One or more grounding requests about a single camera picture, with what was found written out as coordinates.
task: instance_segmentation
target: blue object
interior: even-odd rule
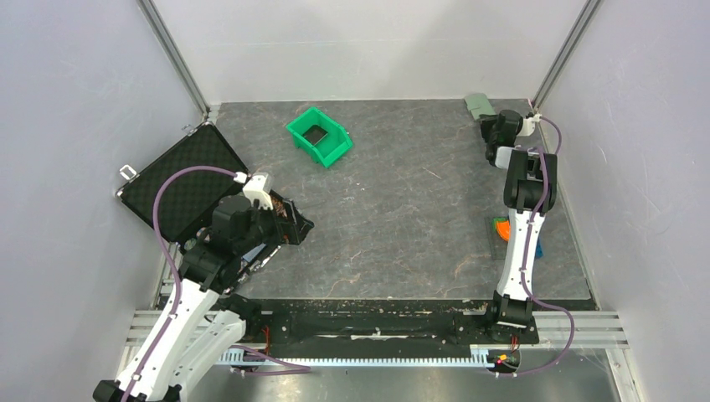
[[[540,239],[538,239],[538,246],[535,247],[535,260],[538,258],[543,258],[543,247],[540,245]]]
[[[250,252],[244,254],[242,256],[242,260],[250,263],[254,258],[256,258],[257,255],[266,247],[265,244],[257,245],[255,248],[251,249]]]

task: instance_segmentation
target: gray table surface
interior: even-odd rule
[[[525,100],[494,100],[527,113]],[[354,143],[329,169],[294,147],[286,125],[316,106]],[[247,297],[491,297],[505,243],[490,236],[503,216],[506,174],[463,100],[354,100],[224,104],[217,126],[252,171],[296,201],[315,229],[283,248],[242,288]],[[542,143],[539,133],[519,141]],[[561,200],[541,233],[533,291],[589,298]]]

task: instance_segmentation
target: white wall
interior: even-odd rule
[[[584,0],[156,0],[208,102],[535,95]]]
[[[604,2],[543,111],[599,298],[651,401],[710,393],[710,3]]]
[[[132,0],[0,10],[0,400],[90,400],[157,279],[113,197],[198,112]]]

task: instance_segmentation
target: white gear rack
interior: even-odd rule
[[[311,367],[477,367],[492,368],[488,349],[472,348],[469,358],[282,358],[284,362]],[[230,349],[215,363],[223,366],[279,366],[270,361],[244,361],[244,350]]]

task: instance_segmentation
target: white bracket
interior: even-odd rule
[[[515,148],[499,147],[496,151],[496,168],[507,170],[510,166],[510,156]]]
[[[539,113],[532,117],[526,117],[522,119],[522,128],[517,134],[518,137],[530,137],[535,132],[535,126],[540,122]]]
[[[274,205],[271,203],[269,195],[272,182],[273,178],[268,173],[254,173],[242,191],[252,204],[259,200],[259,209],[273,209]]]

